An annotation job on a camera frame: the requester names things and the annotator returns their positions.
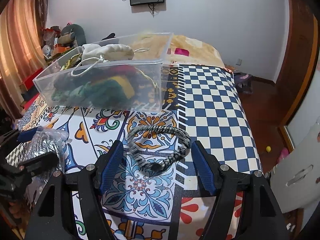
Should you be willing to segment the black white braided headband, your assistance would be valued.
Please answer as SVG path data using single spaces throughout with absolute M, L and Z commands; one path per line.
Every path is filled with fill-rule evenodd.
M 127 145 L 137 164 L 146 172 L 162 173 L 183 159 L 191 148 L 189 134 L 179 127 L 159 125 L 137 125 L 127 132 Z M 139 154 L 141 150 L 169 150 L 163 159 L 148 162 Z

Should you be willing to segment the wooden wardrobe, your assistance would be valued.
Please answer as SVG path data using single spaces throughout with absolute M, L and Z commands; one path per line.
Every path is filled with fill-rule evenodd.
M 301 106 L 319 55 L 319 23 L 312 0 L 289 0 L 289 33 L 276 88 L 286 114 L 280 127 L 289 124 Z

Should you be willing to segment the clear plastic storage box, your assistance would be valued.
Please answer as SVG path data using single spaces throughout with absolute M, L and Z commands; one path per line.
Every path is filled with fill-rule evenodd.
M 105 46 L 107 44 L 124 44 L 130 46 L 138 35 L 139 34 L 110 38 L 94 44 L 99 44 L 100 46 Z M 83 53 L 82 46 L 78 46 L 60 57 L 33 80 L 37 90 L 42 95 L 48 106 L 59 106 L 51 99 L 51 96 L 56 89 L 71 90 L 80 87 L 81 85 L 85 85 L 88 82 L 100 85 L 102 81 L 112 77 L 107 75 L 107 70 L 109 68 L 119 65 L 133 65 L 151 77 L 158 84 L 158 88 L 155 88 L 150 80 L 140 74 L 125 75 L 136 93 L 131 100 L 116 103 L 107 102 L 104 99 L 102 92 L 99 91 L 97 97 L 93 98 L 92 105 L 88 107 L 124 111 L 143 111 L 146 113 L 157 113 L 161 111 L 163 99 L 162 82 L 165 79 L 162 73 L 162 68 L 164 66 L 164 55 L 168 51 L 167 48 L 164 49 L 161 56 L 157 59 L 132 59 L 102 62 L 82 76 L 71 77 L 71 71 L 73 68 L 63 71 L 60 69 L 73 55 Z M 92 63 L 94 63 L 94 61 L 82 63 L 75 71 L 75 74 L 86 70 Z

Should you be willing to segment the orange curtain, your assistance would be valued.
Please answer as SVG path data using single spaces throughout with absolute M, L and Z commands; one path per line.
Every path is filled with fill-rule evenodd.
M 1 107 L 13 119 L 21 117 L 20 85 L 46 66 L 41 49 L 39 0 L 9 0 L 1 12 Z

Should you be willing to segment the orange fleece blanket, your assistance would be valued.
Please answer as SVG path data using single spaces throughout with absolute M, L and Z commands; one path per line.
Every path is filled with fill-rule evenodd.
M 179 64 L 200 64 L 205 66 L 224 67 L 217 49 L 210 44 L 183 35 L 139 34 L 130 44 L 136 50 L 148 48 L 145 52 L 136 52 L 134 59 L 157 59 L 164 49 L 165 66 Z

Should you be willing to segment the colourful patterned silk scarf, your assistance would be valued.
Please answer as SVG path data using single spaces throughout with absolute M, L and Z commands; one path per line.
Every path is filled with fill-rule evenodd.
M 63 70 L 67 70 L 70 68 L 74 68 L 77 64 L 79 64 L 81 62 L 82 59 L 82 54 L 78 53 L 73 55 L 62 67 L 61 67 L 61 71 Z

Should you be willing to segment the white sliding wardrobe door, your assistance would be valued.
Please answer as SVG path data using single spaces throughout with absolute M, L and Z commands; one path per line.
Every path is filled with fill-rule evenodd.
M 316 123 L 319 118 L 320 96 L 319 96 L 319 62 L 317 63 L 316 71 L 313 75 L 310 87 L 304 97 L 304 100 L 293 119 L 287 125 L 293 146 L 297 146 L 308 134 L 310 128 Z

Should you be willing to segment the green knitted cloth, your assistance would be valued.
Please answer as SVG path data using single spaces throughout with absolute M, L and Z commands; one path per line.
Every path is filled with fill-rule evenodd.
M 88 107 L 92 105 L 93 98 L 97 97 L 99 90 L 99 85 L 88 82 L 71 90 L 56 89 L 51 99 L 58 105 Z

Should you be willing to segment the grey plush toy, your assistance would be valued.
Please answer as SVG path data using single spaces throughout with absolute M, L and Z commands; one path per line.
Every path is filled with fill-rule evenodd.
M 86 37 L 83 28 L 77 24 L 69 24 L 61 30 L 58 44 L 63 47 L 78 47 L 86 44 Z

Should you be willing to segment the white drawstring bag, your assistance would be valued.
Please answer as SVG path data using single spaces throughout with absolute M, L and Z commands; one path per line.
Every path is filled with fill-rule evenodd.
M 149 48 L 138 48 L 133 50 L 130 46 L 124 44 L 107 44 L 105 46 L 100 46 L 99 44 L 84 44 L 82 46 L 82 60 L 79 64 L 77 64 L 73 70 L 71 71 L 71 77 L 82 76 L 88 71 L 90 71 L 97 64 L 102 62 L 110 62 L 110 61 L 121 61 L 121 60 L 132 60 L 134 58 L 135 53 L 142 53 L 149 51 Z M 86 70 L 75 74 L 77 68 L 85 62 L 93 62 Z

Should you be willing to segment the silver sequin plastic bag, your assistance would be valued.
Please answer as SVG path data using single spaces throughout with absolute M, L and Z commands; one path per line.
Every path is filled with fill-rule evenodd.
M 64 130 L 39 126 L 29 142 L 26 152 L 21 155 L 20 162 L 54 152 L 59 159 L 56 169 L 64 172 L 68 138 L 69 133 Z

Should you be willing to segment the yellow green sponge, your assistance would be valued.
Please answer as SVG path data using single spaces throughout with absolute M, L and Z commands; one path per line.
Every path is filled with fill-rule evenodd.
M 107 102 L 127 102 L 136 94 L 128 78 L 121 75 L 108 78 L 99 86 L 99 91 Z

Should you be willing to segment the patterned bed cover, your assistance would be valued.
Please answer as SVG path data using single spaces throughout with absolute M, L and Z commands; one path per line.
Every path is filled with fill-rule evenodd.
M 221 67 L 165 68 L 163 107 L 152 113 L 151 83 L 142 82 L 149 100 L 137 110 L 49 107 L 38 97 L 17 126 L 65 131 L 65 172 L 79 172 L 106 154 L 115 141 L 123 158 L 101 205 L 114 239 L 199 239 L 215 204 L 197 175 L 189 152 L 165 171 L 162 163 L 184 146 L 183 135 L 236 172 L 261 169 L 253 134 L 235 88 L 234 75 Z

